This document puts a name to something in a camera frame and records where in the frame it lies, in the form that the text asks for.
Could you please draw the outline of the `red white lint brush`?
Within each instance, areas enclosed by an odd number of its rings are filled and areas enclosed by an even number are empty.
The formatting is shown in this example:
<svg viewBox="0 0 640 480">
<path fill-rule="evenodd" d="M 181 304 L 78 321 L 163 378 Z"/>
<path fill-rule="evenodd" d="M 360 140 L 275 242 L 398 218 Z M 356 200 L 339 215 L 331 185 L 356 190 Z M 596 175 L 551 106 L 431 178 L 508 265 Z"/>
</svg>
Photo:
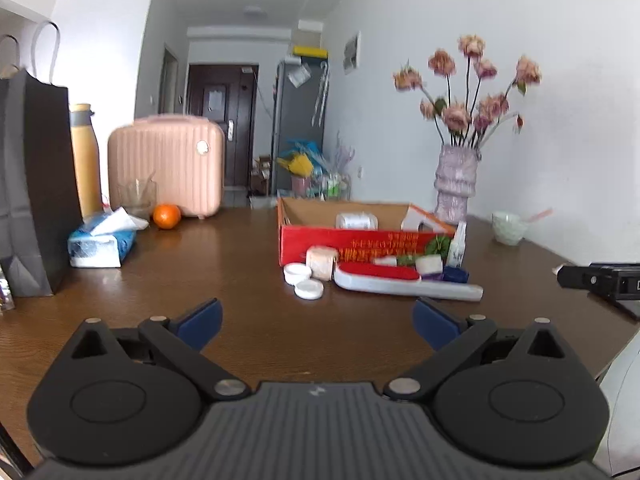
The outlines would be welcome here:
<svg viewBox="0 0 640 480">
<path fill-rule="evenodd" d="M 415 270 L 373 263 L 339 263 L 333 273 L 337 286 L 352 292 L 428 297 L 434 299 L 480 302 L 484 289 L 478 285 L 424 280 Z"/>
</svg>

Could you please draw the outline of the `white round lid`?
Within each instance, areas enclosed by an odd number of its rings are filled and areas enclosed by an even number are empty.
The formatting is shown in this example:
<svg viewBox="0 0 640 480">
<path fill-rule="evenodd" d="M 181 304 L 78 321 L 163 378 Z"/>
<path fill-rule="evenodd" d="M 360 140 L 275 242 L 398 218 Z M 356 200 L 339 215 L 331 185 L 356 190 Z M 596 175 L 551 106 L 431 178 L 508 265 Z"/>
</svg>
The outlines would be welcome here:
<svg viewBox="0 0 640 480">
<path fill-rule="evenodd" d="M 306 264 L 294 262 L 286 264 L 283 268 L 285 283 L 295 286 L 300 282 L 309 280 L 312 277 L 312 270 Z"/>
<path fill-rule="evenodd" d="M 294 286 L 294 294 L 303 300 L 314 301 L 323 296 L 324 285 L 314 278 L 303 280 Z"/>
</svg>

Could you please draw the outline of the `pink spoon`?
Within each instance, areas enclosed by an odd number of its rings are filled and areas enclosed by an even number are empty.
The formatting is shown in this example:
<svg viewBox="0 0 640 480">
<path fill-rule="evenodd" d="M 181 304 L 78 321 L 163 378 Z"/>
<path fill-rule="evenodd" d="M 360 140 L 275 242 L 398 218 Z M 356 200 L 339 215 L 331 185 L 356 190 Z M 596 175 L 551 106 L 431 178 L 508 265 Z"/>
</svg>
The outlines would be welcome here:
<svg viewBox="0 0 640 480">
<path fill-rule="evenodd" d="M 542 220 L 544 218 L 547 218 L 549 216 L 551 216 L 553 214 L 553 208 L 547 208 L 543 211 L 539 211 L 536 214 L 533 214 L 532 216 L 525 218 L 523 221 L 526 223 L 535 223 L 539 220 Z"/>
</svg>

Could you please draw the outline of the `pale green bowl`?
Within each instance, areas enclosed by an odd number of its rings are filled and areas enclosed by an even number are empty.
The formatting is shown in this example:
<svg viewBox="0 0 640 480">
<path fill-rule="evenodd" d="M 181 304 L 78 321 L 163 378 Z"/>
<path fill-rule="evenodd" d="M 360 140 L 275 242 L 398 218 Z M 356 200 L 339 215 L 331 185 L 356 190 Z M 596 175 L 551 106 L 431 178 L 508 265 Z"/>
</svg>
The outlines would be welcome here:
<svg viewBox="0 0 640 480">
<path fill-rule="evenodd" d="M 518 246 L 528 230 L 528 223 L 517 214 L 496 211 L 491 214 L 495 240 L 506 246 Z"/>
</svg>

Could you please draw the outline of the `white spray bottle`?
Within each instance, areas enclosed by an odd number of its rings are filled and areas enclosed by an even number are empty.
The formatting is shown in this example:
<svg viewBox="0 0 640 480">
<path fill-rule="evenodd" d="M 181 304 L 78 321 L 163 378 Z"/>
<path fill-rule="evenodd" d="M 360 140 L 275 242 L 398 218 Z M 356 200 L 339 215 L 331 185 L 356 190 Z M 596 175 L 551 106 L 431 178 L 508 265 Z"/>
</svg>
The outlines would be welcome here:
<svg viewBox="0 0 640 480">
<path fill-rule="evenodd" d="M 466 222 L 460 221 L 454 238 L 451 240 L 447 255 L 446 266 L 461 268 L 466 246 Z"/>
</svg>

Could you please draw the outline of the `blue tissue pack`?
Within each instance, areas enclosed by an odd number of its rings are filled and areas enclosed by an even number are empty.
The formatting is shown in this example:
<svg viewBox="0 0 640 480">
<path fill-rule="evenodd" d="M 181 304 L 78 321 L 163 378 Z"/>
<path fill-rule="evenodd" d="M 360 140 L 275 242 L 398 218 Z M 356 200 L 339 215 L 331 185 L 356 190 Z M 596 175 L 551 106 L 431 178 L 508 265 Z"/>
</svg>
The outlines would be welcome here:
<svg viewBox="0 0 640 480">
<path fill-rule="evenodd" d="M 120 207 L 88 219 L 67 240 L 70 265 L 77 269 L 116 269 L 130 254 L 149 221 Z"/>
</svg>

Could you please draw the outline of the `orange fruit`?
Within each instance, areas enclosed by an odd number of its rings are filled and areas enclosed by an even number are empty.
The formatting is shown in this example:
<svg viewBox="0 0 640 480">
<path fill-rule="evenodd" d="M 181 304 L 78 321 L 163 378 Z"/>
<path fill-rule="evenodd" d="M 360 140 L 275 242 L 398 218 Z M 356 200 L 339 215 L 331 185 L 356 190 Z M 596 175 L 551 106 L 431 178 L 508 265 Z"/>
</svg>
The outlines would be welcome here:
<svg viewBox="0 0 640 480">
<path fill-rule="evenodd" d="M 173 204 L 159 204 L 152 212 L 154 224 L 161 230 L 172 230 L 180 223 L 180 208 Z"/>
</svg>

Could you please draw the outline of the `pink textured vase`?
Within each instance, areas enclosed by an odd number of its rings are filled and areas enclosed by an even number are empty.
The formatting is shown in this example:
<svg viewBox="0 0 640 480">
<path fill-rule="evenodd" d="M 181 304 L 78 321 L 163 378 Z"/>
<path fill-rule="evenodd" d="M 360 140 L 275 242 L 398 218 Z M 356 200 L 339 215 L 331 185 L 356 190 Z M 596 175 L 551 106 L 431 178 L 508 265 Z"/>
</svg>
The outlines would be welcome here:
<svg viewBox="0 0 640 480">
<path fill-rule="evenodd" d="M 440 150 L 434 188 L 435 214 L 448 224 L 466 219 L 469 200 L 476 192 L 478 155 L 472 148 L 444 145 Z"/>
</svg>

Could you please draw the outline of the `dark grey paper bag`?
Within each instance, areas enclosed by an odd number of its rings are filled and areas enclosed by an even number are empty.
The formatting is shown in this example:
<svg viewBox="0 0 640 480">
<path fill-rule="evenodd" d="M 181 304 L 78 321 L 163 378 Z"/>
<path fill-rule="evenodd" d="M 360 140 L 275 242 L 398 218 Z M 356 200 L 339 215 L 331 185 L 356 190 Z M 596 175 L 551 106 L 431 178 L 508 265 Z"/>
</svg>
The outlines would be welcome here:
<svg viewBox="0 0 640 480">
<path fill-rule="evenodd" d="M 68 91 L 20 68 L 1 81 L 1 270 L 13 297 L 55 294 L 81 223 Z"/>
</svg>

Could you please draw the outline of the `clear drinking glass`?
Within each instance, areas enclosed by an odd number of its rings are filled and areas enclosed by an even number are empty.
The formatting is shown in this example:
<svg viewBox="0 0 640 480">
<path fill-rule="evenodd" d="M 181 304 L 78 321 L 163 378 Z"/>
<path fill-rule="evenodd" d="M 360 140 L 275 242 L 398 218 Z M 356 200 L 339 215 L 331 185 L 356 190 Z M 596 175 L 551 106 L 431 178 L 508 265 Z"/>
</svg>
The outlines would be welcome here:
<svg viewBox="0 0 640 480">
<path fill-rule="evenodd" d="M 134 179 L 117 188 L 119 205 L 130 216 L 149 220 L 156 205 L 156 182 L 152 179 Z"/>
</svg>

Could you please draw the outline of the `red cardboard box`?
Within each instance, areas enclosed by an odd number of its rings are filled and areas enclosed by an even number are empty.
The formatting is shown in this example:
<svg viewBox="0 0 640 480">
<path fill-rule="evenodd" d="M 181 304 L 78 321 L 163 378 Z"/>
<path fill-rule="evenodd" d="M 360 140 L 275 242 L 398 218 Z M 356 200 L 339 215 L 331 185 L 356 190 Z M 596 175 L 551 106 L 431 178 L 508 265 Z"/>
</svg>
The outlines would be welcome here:
<svg viewBox="0 0 640 480">
<path fill-rule="evenodd" d="M 373 214 L 375 230 L 339 229 L 339 214 Z M 279 263 L 302 262 L 314 246 L 333 248 L 340 261 L 370 262 L 385 256 L 422 254 L 431 240 L 454 236 L 453 226 L 413 204 L 278 200 Z"/>
</svg>

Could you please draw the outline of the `pink ribbed suitcase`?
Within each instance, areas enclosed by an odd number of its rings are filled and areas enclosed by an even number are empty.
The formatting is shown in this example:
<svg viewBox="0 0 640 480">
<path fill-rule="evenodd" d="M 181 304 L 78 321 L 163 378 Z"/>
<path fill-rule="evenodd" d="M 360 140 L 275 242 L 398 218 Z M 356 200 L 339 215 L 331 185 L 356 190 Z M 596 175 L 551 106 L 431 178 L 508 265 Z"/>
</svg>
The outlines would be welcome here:
<svg viewBox="0 0 640 480">
<path fill-rule="evenodd" d="M 139 118 L 107 141 L 111 207 L 125 203 L 125 186 L 152 180 L 156 201 L 188 217 L 217 213 L 224 195 L 224 133 L 204 117 L 165 114 Z"/>
</svg>

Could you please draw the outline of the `cluttered small cart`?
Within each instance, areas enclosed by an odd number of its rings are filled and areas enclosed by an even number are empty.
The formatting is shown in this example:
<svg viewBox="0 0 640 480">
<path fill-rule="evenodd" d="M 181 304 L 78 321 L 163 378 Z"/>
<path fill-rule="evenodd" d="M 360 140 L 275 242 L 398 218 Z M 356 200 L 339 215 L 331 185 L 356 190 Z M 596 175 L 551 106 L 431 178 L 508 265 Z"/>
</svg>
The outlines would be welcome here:
<svg viewBox="0 0 640 480">
<path fill-rule="evenodd" d="M 290 177 L 291 188 L 278 188 L 279 196 L 318 198 L 318 200 L 350 200 L 352 179 L 348 167 L 356 151 L 336 137 L 333 154 L 326 157 L 314 141 L 289 140 L 288 149 L 276 162 Z"/>
</svg>

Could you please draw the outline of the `dark brown door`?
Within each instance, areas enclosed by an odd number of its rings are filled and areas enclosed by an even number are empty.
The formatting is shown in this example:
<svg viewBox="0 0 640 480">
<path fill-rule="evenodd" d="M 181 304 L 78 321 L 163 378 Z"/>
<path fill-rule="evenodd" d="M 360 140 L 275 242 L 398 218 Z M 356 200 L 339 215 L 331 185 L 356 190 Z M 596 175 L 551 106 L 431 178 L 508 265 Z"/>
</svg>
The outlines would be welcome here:
<svg viewBox="0 0 640 480">
<path fill-rule="evenodd" d="M 224 187 L 247 191 L 253 159 L 258 66 L 190 64 L 186 112 L 217 124 L 224 133 Z"/>
</svg>

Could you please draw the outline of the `wall panel frame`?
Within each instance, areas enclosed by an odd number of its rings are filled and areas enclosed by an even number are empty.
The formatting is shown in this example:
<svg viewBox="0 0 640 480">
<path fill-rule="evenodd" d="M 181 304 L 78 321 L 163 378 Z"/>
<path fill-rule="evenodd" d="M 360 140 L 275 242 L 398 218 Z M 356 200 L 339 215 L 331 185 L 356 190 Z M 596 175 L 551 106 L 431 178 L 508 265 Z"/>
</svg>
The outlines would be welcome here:
<svg viewBox="0 0 640 480">
<path fill-rule="evenodd" d="M 345 74 L 350 74 L 359 67 L 360 64 L 361 32 L 349 38 L 344 45 L 343 70 Z"/>
</svg>

